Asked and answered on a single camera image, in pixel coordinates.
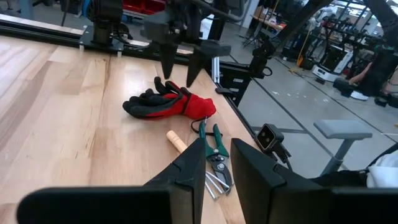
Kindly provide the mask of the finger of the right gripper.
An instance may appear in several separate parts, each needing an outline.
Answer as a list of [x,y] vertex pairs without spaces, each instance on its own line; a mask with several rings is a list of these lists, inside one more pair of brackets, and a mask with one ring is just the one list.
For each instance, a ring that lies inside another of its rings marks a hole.
[[178,45],[175,44],[160,44],[159,57],[162,66],[162,71],[165,79],[169,79],[175,63],[175,56],[177,54]]
[[202,51],[194,49],[189,57],[186,87],[190,88],[192,86],[207,60],[207,56]]

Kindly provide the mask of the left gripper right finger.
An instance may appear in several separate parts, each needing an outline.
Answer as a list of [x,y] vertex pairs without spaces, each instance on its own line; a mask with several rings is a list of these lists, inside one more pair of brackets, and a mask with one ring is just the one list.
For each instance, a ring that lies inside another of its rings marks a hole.
[[238,138],[230,154],[246,223],[397,224],[397,189],[324,187]]

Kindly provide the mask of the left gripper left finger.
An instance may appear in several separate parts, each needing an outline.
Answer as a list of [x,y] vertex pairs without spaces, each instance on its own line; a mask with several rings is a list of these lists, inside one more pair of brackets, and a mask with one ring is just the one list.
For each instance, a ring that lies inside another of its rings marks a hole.
[[200,223],[205,143],[198,138],[142,186],[52,187],[26,195],[18,223]]

